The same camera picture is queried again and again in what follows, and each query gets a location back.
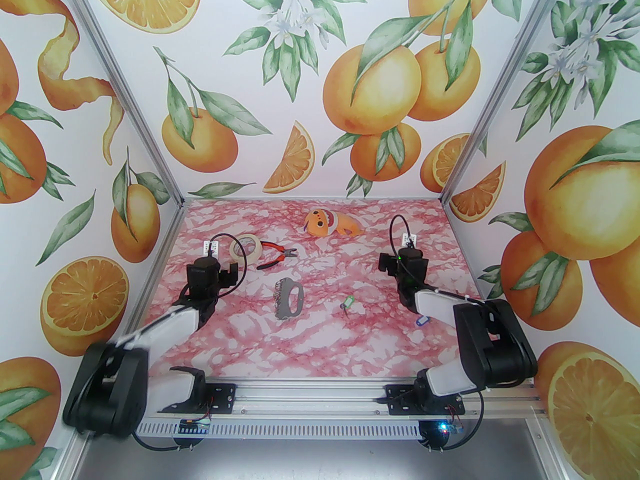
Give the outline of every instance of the orange peel illustration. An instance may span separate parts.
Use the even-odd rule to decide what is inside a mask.
[[[38,58],[39,82],[48,102],[58,110],[73,110],[83,103],[96,101],[100,96],[111,98],[109,125],[102,136],[102,154],[107,164],[112,165],[110,147],[114,133],[122,122],[124,109],[107,80],[90,76],[64,79],[71,54],[80,43],[80,32],[69,8],[61,0],[0,0],[0,9],[16,16],[64,16],[62,32],[46,44]]]

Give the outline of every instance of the masking tape roll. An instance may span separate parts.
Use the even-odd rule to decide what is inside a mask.
[[[253,265],[258,261],[258,258],[263,254],[263,245],[260,243],[260,238],[256,235],[246,234],[240,235],[237,237],[238,242],[242,244],[244,247],[244,253],[246,254],[246,264]],[[238,247],[238,244],[235,242],[231,242],[231,247],[229,247],[229,254],[231,258],[236,263],[239,263],[241,266],[244,265],[244,258],[242,257],[242,250]]]

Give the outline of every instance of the black cable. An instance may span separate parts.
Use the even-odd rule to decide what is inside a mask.
[[[226,295],[229,295],[230,293],[233,293],[234,291],[236,291],[238,287],[242,285],[243,281],[245,280],[245,277],[247,276],[247,253],[245,252],[245,248],[243,247],[242,243],[240,243],[240,240],[238,240],[233,235],[230,235],[229,233],[218,233],[217,235],[215,235],[208,242],[208,251],[206,252],[206,254],[208,256],[213,256],[213,251],[211,250],[211,246],[213,245],[213,241],[216,238],[219,238],[221,236],[228,236],[229,238],[234,240],[235,243],[238,244],[238,247],[240,247],[240,251],[242,251],[242,258],[244,259],[244,269],[242,270],[242,277],[240,278],[240,281],[238,281],[238,283],[233,288],[231,288],[231,290],[227,290],[226,292],[218,295],[219,299],[222,299],[222,297],[225,297]]]
[[[471,440],[471,438],[476,435],[476,432],[478,432],[478,429],[480,428],[480,423],[482,423],[482,419],[485,416],[485,399],[480,391],[478,391],[478,397],[480,397],[480,414],[478,415],[478,421],[475,422],[475,427],[473,427],[473,429],[471,429],[471,432],[464,436],[463,439],[460,439],[460,441],[458,441],[457,443],[454,443],[450,446],[444,446],[442,448],[442,451],[455,450],[456,448],[460,448],[462,445],[467,444]]]
[[[400,215],[400,213],[391,217],[391,224],[389,224],[389,242],[391,243],[391,251],[393,251],[393,256],[395,256],[396,258],[398,258],[398,252],[396,251],[396,246],[394,246],[393,228],[394,228],[394,222],[396,221],[397,218],[402,219],[402,222],[404,222],[404,227],[406,227],[406,234],[409,237],[409,240],[411,240],[411,231],[409,231],[409,223],[407,222],[407,219],[405,219],[403,215]]]
[[[185,448],[189,448],[189,446],[180,445],[152,446],[151,444],[147,444],[146,442],[142,441],[142,439],[140,439],[138,434],[136,434],[135,432],[133,432],[131,435],[133,436],[133,439],[135,439],[135,442],[142,446],[142,448],[146,448],[147,450],[151,450],[152,452],[175,452],[176,450],[184,450]]]

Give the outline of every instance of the black mounting bracket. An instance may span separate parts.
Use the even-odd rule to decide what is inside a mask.
[[[194,376],[193,389],[184,402],[169,405],[161,413],[169,414],[231,414],[236,401],[236,384],[208,383],[204,372],[188,366],[174,366],[170,370],[190,373]]]
[[[386,403],[389,416],[461,416],[465,413],[465,405],[460,395],[431,396],[419,399],[416,389],[411,384],[387,384],[384,386],[386,398],[378,398],[379,403]]]

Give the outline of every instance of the metal base plate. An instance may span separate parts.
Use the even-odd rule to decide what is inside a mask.
[[[458,416],[465,413],[460,395],[433,396],[427,401],[426,407],[423,407],[411,384],[387,384],[384,386],[384,393],[389,400],[386,406],[390,416],[450,416],[450,407]]]

